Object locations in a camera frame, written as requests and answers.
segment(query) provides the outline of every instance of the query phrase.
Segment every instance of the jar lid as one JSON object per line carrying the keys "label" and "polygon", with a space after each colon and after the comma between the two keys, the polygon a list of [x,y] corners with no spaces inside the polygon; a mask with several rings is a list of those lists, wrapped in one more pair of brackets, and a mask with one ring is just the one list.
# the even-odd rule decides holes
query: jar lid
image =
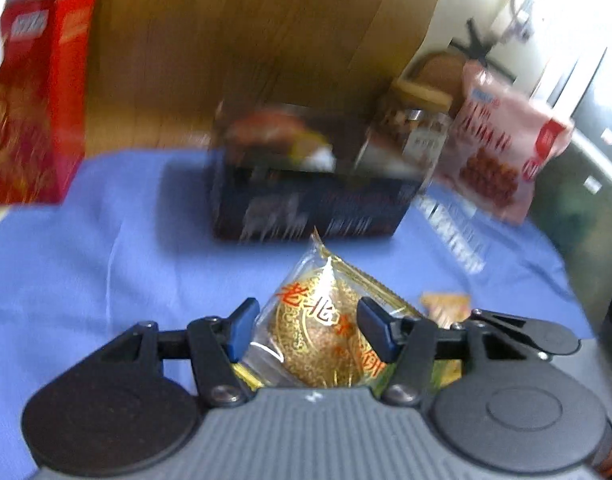
{"label": "jar lid", "polygon": [[452,96],[432,86],[395,79],[390,91],[406,104],[412,104],[430,112],[448,113],[451,109]]}

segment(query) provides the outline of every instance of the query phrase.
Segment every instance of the transparent packet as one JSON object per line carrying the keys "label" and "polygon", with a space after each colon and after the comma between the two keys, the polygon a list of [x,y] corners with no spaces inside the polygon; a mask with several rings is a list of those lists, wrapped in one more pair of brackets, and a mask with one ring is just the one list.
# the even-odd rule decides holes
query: transparent packet
{"label": "transparent packet", "polygon": [[[306,253],[263,307],[251,345],[234,365],[236,374],[253,389],[367,385],[378,394],[396,364],[382,362],[356,326],[363,296],[393,316],[421,317],[393,291],[331,253],[315,232]],[[436,387],[444,368],[436,362]]]}

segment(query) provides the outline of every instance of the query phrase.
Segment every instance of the wooden floor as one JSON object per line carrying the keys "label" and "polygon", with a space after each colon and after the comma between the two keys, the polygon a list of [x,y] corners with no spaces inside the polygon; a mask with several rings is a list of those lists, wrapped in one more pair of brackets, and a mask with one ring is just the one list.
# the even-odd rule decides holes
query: wooden floor
{"label": "wooden floor", "polygon": [[370,114],[436,1],[98,0],[89,155],[203,145],[222,98]]}

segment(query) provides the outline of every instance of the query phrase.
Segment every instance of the blue cloth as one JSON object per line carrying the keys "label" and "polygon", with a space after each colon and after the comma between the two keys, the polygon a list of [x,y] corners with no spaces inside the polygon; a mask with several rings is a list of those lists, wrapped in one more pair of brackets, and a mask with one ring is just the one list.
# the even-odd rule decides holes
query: blue cloth
{"label": "blue cloth", "polygon": [[[304,242],[212,238],[201,152],[127,152],[86,161],[64,204],[14,208],[0,224],[0,479],[35,465],[20,432],[41,386],[138,320],[162,330],[263,304]],[[433,186],[393,238],[327,246],[416,303],[466,292],[473,305],[592,332],[562,261],[530,223],[500,224]],[[193,391],[188,363],[167,376]]]}

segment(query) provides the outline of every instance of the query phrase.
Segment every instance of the metal bolt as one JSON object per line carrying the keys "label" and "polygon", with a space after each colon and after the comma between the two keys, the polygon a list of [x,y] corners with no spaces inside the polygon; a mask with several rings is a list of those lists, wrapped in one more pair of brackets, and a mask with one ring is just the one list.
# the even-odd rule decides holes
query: metal bolt
{"label": "metal bolt", "polygon": [[394,406],[411,406],[419,402],[419,393],[402,384],[394,384],[382,394],[382,399]]}
{"label": "metal bolt", "polygon": [[232,404],[241,399],[241,392],[228,384],[220,384],[211,390],[211,397],[220,404]]}

